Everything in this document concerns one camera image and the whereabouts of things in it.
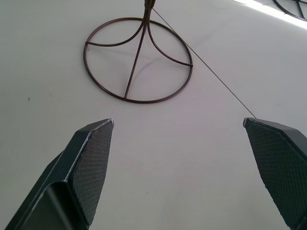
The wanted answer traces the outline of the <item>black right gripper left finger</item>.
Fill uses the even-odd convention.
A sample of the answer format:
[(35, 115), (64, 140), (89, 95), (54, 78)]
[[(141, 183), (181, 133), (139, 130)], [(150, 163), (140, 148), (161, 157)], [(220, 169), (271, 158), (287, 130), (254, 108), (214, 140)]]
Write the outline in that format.
[(5, 230), (89, 230), (106, 178), (113, 128), (113, 119), (105, 119), (76, 131)]

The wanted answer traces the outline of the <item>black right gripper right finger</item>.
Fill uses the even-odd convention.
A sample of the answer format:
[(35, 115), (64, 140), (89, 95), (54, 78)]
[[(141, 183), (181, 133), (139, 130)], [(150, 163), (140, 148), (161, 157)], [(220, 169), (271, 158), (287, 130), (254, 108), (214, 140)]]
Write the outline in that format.
[(272, 121), (243, 121), (260, 177), (291, 230), (307, 230), (307, 137)]

